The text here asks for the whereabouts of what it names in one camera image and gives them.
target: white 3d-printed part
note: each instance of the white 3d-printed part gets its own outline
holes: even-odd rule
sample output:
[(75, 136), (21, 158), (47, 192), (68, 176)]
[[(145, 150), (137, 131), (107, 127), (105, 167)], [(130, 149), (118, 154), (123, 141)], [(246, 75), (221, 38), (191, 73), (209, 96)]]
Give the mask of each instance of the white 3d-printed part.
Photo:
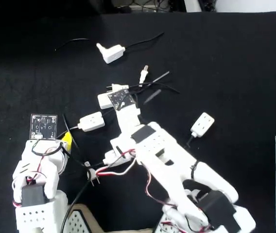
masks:
[(179, 233), (179, 230), (174, 226), (161, 224), (163, 221), (168, 221), (169, 219), (165, 214), (163, 214), (161, 220), (158, 223), (154, 233)]
[(90, 233), (80, 211), (73, 211), (66, 222), (67, 233)]

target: robotic hand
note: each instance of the robotic hand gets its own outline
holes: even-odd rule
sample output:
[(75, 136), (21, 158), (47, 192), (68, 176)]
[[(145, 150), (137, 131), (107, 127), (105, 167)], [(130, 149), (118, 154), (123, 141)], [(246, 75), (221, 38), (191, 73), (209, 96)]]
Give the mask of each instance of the robotic hand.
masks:
[[(163, 225), (175, 227), (180, 232), (249, 233), (256, 223), (249, 212), (234, 205), (238, 193), (207, 164), (196, 160), (157, 123), (140, 124), (140, 110), (127, 90), (109, 95), (117, 112), (121, 134), (111, 140), (116, 158), (130, 160), (132, 155), (122, 151), (135, 151), (135, 160), (147, 169), (149, 180), (154, 176), (169, 195), (162, 202), (164, 216), (156, 232)], [(185, 180), (204, 184), (210, 191), (198, 198), (197, 190), (183, 186)]]
[(13, 173), (13, 205), (20, 233), (40, 233), (42, 229), (47, 233), (60, 232), (68, 199), (57, 186), (67, 165), (70, 142), (55, 140), (56, 122), (56, 116), (32, 116), (37, 130), (30, 134), (32, 139), (26, 142)]

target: wire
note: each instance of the wire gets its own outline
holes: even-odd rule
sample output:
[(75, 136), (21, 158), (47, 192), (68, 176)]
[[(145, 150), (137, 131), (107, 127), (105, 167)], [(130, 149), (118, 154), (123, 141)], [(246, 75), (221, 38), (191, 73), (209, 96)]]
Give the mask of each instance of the wire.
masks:
[(149, 185), (151, 183), (151, 178), (152, 178), (152, 175), (150, 173), (150, 171), (146, 168), (147, 172), (148, 172), (148, 181), (147, 181), (147, 185), (146, 185), (146, 188), (145, 188), (145, 193), (147, 194), (147, 196), (151, 197), (153, 200), (155, 200), (156, 202), (158, 203), (161, 203), (163, 205), (170, 205), (172, 207), (177, 207), (176, 205), (174, 204), (170, 204), (170, 203), (167, 203), (167, 202), (164, 202), (164, 201), (161, 201), (161, 200), (158, 200), (156, 198), (154, 198), (150, 193), (149, 193)]
[(207, 230), (209, 229), (210, 225), (208, 224), (207, 226), (205, 227), (202, 227), (199, 231), (195, 231), (195, 230), (192, 230), (191, 226), (190, 226), (190, 222), (188, 220), (188, 217), (185, 215), (185, 218), (187, 220), (187, 224), (188, 224), (188, 228), (190, 229), (190, 231), (194, 232), (194, 233), (205, 233), (207, 232)]
[(74, 158), (71, 154), (69, 154), (69, 152), (64, 148), (62, 147), (62, 150), (63, 152), (69, 157), (69, 158), (72, 158), (75, 162), (77, 162), (79, 165), (83, 166), (83, 167), (86, 167), (85, 164), (83, 164), (81, 161), (77, 160), (76, 158)]
[(108, 166), (104, 166), (104, 167), (101, 167), (101, 168), (97, 169), (97, 170), (95, 171), (95, 174), (97, 175), (98, 172), (103, 171), (103, 170), (106, 170), (106, 169), (108, 169), (109, 167), (112, 167), (119, 159), (123, 158), (123, 156), (124, 156), (125, 154), (129, 153), (130, 155), (132, 155), (131, 153), (134, 152), (134, 151), (135, 151), (135, 149), (129, 149), (129, 150), (125, 151), (125, 152), (122, 152), (121, 155), (120, 155), (120, 157), (117, 158), (113, 163), (109, 164)]
[[(79, 127), (78, 126), (74, 126), (74, 127), (71, 127), (70, 130), (75, 130), (75, 129), (78, 129)], [(59, 134), (56, 138), (57, 139), (60, 139), (62, 138), (63, 135), (66, 134), (66, 132), (68, 132), (67, 130), (66, 131), (63, 131), (61, 134)]]
[(59, 143), (59, 147), (58, 147), (56, 150), (53, 150), (52, 152), (39, 153), (39, 152), (34, 151), (34, 149), (35, 149), (35, 147), (37, 146), (37, 144), (38, 144), (39, 141), (41, 141), (41, 139), (37, 140), (37, 142), (33, 144), (32, 149), (31, 149), (31, 152), (32, 152), (33, 154), (37, 155), (37, 156), (42, 156), (42, 157), (44, 157), (44, 156), (49, 156), (49, 155), (55, 154), (55, 153), (57, 153), (58, 151), (60, 151), (61, 148), (63, 147), (63, 143), (60, 142), (60, 143)]
[(65, 214), (64, 220), (63, 220), (63, 222), (61, 224), (60, 233), (64, 233), (65, 224), (66, 224), (66, 221), (67, 221), (67, 219), (69, 217), (69, 214), (70, 214), (73, 206), (76, 204), (76, 202), (78, 201), (78, 199), (80, 198), (80, 196), (84, 193), (84, 191), (86, 190), (86, 188), (88, 187), (88, 185), (89, 185), (89, 183), (91, 181), (91, 179), (90, 179), (91, 173), (90, 173), (89, 169), (87, 170), (87, 173), (88, 173), (89, 179), (88, 179), (88, 181), (86, 181), (85, 185), (81, 188), (80, 192), (78, 192), (78, 194), (76, 195), (75, 199), (73, 200), (73, 202), (71, 203), (70, 207), (68, 208), (68, 210), (67, 210), (67, 212)]
[(73, 41), (80, 41), (80, 40), (88, 40), (88, 41), (90, 41), (90, 39), (87, 39), (87, 38), (76, 38), (76, 39), (68, 40), (65, 43), (63, 43), (61, 46), (55, 48), (55, 51), (59, 50), (60, 48), (64, 47), (65, 45), (67, 45), (67, 44), (69, 44), (69, 43), (71, 43)]
[(78, 153), (81, 154), (80, 148), (79, 148), (78, 144), (76, 143), (76, 141), (74, 140), (74, 137), (73, 137), (72, 134), (71, 134), (71, 129), (70, 129), (69, 126), (68, 126), (68, 123), (67, 123), (67, 119), (66, 119), (65, 114), (62, 114), (62, 118), (63, 118), (63, 120), (64, 120), (64, 124), (65, 124), (65, 127), (66, 127), (66, 129), (67, 129), (67, 132), (70, 133), (70, 136), (71, 136), (71, 138), (72, 138), (72, 142), (74, 143), (75, 147), (77, 148)]
[(155, 40), (155, 39), (161, 37), (163, 34), (164, 34), (164, 32), (161, 32), (160, 34), (158, 34), (158, 35), (156, 35), (156, 36), (154, 36), (154, 37), (152, 37), (152, 38), (150, 38), (150, 39), (138, 41), (138, 42), (136, 42), (136, 43), (134, 43), (134, 44), (128, 45), (128, 46), (125, 47), (125, 48), (128, 49), (129, 47), (132, 47), (132, 46), (134, 46), (134, 45), (139, 45), (139, 44), (147, 43), (147, 42), (149, 42), (149, 41), (152, 41), (152, 40)]
[(187, 141), (187, 146), (190, 148), (190, 142), (192, 141), (194, 139), (194, 136), (193, 135), (191, 135), (191, 137), (188, 139), (188, 141)]
[(125, 175), (136, 163), (136, 158), (132, 161), (132, 163), (128, 166), (128, 168), (124, 171), (124, 172), (121, 172), (121, 173), (117, 173), (117, 172), (101, 172), (102, 170), (106, 170), (107, 168), (102, 168), (101, 170), (97, 170), (96, 171), (96, 176), (122, 176), (122, 175)]
[(166, 88), (170, 89), (171, 91), (174, 91), (174, 92), (180, 94), (180, 91), (176, 90), (175, 88), (173, 88), (173, 87), (171, 87), (169, 85), (166, 85), (164, 83), (157, 83), (157, 82), (140, 83), (140, 84), (132, 85), (129, 88), (137, 87), (139, 85), (148, 85), (148, 84), (151, 84), (151, 85), (153, 85), (153, 84), (160, 85), (160, 86), (163, 86), (163, 87), (166, 87)]

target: black cable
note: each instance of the black cable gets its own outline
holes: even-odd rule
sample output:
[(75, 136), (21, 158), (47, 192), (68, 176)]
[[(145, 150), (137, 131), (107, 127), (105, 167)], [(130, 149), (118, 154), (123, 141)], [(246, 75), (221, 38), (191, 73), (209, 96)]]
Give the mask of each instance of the black cable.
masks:
[[(76, 130), (76, 129), (78, 129), (77, 126), (74, 126), (74, 127), (71, 127), (71, 128), (70, 128), (70, 130)], [(66, 132), (68, 132), (68, 131), (67, 131), (67, 130), (66, 130), (66, 131), (63, 131), (61, 134), (59, 134), (59, 135), (56, 137), (56, 139), (62, 138), (62, 136), (65, 135)]]
[(88, 187), (90, 181), (91, 181), (91, 173), (89, 171), (89, 169), (87, 170), (87, 173), (88, 173), (88, 181), (86, 181), (86, 184), (82, 187), (82, 189), (80, 190), (80, 192), (78, 192), (78, 194), (76, 195), (75, 199), (73, 200), (73, 202), (71, 203), (70, 207), (68, 208), (66, 214), (65, 214), (65, 217), (64, 217), (64, 220), (61, 224), (61, 229), (60, 229), (60, 233), (64, 233), (64, 228), (65, 228), (65, 224), (66, 224), (66, 221), (69, 217), (69, 214), (73, 208), (73, 206), (76, 204), (76, 202), (78, 201), (78, 199), (80, 198), (80, 196), (83, 194), (83, 192), (86, 190), (86, 188)]
[(77, 162), (79, 165), (83, 166), (83, 167), (86, 167), (85, 164), (83, 164), (81, 161), (79, 161), (78, 159), (76, 159), (75, 157), (72, 156), (72, 154), (69, 154), (69, 152), (64, 148), (62, 147), (62, 150), (63, 152), (69, 157), (69, 158), (72, 158), (75, 162)]
[(37, 146), (37, 144), (38, 144), (39, 141), (41, 141), (41, 139), (37, 140), (37, 142), (33, 144), (32, 149), (31, 149), (31, 152), (32, 152), (33, 154), (37, 155), (37, 156), (42, 156), (42, 157), (50, 156), (50, 155), (55, 154), (55, 153), (57, 153), (58, 151), (60, 151), (61, 148), (63, 147), (63, 143), (60, 142), (60, 143), (59, 143), (59, 147), (58, 147), (56, 150), (53, 150), (52, 152), (49, 152), (49, 153), (39, 153), (39, 152), (36, 152), (36, 151), (34, 150), (35, 147)]
[(155, 39), (159, 38), (160, 36), (162, 36), (163, 34), (164, 34), (164, 32), (162, 32), (162, 33), (160, 33), (160, 34), (158, 34), (158, 35), (156, 35), (156, 36), (154, 36), (154, 37), (152, 37), (152, 38), (150, 38), (150, 39), (142, 40), (142, 41), (136, 42), (136, 43), (134, 43), (134, 44), (131, 44), (131, 45), (127, 46), (126, 49), (128, 49), (129, 47), (132, 47), (132, 46), (134, 46), (134, 45), (139, 45), (139, 44), (142, 44), (142, 43), (146, 43), (146, 42), (155, 40)]
[(191, 137), (188, 139), (188, 141), (187, 141), (187, 146), (188, 147), (190, 147), (190, 142), (192, 141), (194, 139), (194, 136), (193, 135), (191, 135)]
[(169, 85), (166, 85), (166, 84), (164, 84), (164, 83), (157, 83), (157, 82), (140, 83), (140, 84), (132, 85), (132, 86), (130, 86), (129, 88), (137, 87), (137, 86), (139, 86), (139, 85), (148, 85), (148, 84), (161, 85), (161, 86), (163, 86), (163, 87), (166, 87), (166, 88), (170, 89), (171, 91), (174, 91), (174, 92), (180, 94), (180, 91), (176, 90), (175, 88), (173, 88), (173, 87), (171, 87), (171, 86), (169, 86)]
[(195, 164), (191, 167), (191, 179), (194, 180), (194, 172), (200, 161), (196, 160)]
[(63, 120), (64, 120), (64, 124), (65, 124), (65, 127), (66, 127), (66, 129), (67, 129), (67, 132), (70, 133), (70, 136), (71, 136), (71, 138), (72, 138), (72, 142), (73, 142), (74, 145), (76, 146), (76, 148), (77, 148), (77, 150), (78, 150), (78, 153), (81, 154), (80, 148), (79, 148), (78, 144), (76, 143), (76, 141), (74, 140), (74, 138), (73, 138), (73, 136), (72, 136), (72, 134), (71, 134), (71, 130), (70, 130), (69, 126), (68, 126), (68, 123), (67, 123), (65, 114), (62, 114), (62, 118), (63, 118)]
[(88, 40), (88, 41), (90, 41), (90, 39), (87, 39), (87, 38), (76, 38), (76, 39), (68, 40), (65, 43), (63, 43), (61, 46), (55, 48), (55, 51), (59, 50), (60, 48), (64, 47), (65, 45), (67, 45), (67, 44), (69, 44), (69, 43), (71, 43), (73, 41), (80, 41), (80, 40)]

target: white connector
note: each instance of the white connector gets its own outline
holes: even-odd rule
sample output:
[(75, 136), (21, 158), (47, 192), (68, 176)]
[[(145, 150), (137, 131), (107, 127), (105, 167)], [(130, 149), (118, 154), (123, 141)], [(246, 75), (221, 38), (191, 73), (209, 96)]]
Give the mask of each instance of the white connector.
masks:
[(84, 132), (92, 131), (104, 126), (104, 119), (101, 112), (96, 112), (90, 115), (87, 115), (80, 119), (78, 123), (78, 128)]
[(128, 89), (129, 85), (120, 85), (120, 84), (111, 84), (112, 86), (112, 92), (120, 91), (123, 89)]
[(192, 126), (191, 135), (193, 137), (203, 136), (214, 122), (215, 122), (214, 118), (212, 118), (207, 113), (202, 113), (201, 116), (196, 120), (196, 122)]
[(98, 103), (101, 109), (111, 108), (113, 107), (111, 100), (109, 99), (108, 95), (113, 92), (120, 91), (123, 89), (128, 89), (128, 85), (120, 85), (120, 84), (111, 84), (112, 91), (103, 93), (97, 96)]
[(103, 59), (107, 64), (119, 59), (125, 52), (125, 47), (122, 47), (121, 45), (115, 45), (109, 49), (106, 49), (99, 43), (97, 43), (96, 46), (103, 55)]
[(111, 92), (103, 93), (97, 96), (98, 103), (101, 109), (111, 108), (113, 107), (111, 100), (109, 99), (108, 95), (110, 95)]
[(149, 73), (148, 68), (148, 66), (144, 66), (143, 70), (141, 71), (139, 84), (144, 83), (144, 81), (146, 80), (147, 74)]

